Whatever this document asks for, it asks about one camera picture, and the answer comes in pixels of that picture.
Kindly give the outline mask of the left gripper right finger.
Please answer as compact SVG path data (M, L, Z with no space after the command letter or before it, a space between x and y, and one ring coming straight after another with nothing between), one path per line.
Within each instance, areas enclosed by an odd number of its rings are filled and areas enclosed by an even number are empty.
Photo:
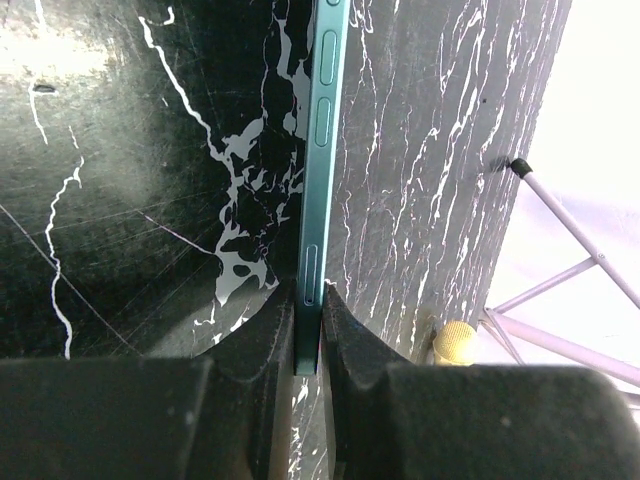
M322 312L333 479L635 479L639 430L602 374L416 365L334 287Z

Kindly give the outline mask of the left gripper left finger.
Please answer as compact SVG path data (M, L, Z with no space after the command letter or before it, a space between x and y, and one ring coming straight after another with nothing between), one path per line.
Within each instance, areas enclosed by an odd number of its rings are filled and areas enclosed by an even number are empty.
M193 357L1 364L5 479L283 479L295 286Z

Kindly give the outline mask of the black smartphone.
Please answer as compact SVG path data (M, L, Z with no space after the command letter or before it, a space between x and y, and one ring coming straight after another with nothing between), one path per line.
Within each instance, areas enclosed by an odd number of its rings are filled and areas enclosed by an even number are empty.
M294 372L317 372L321 311L351 3L318 1L304 160L294 319Z

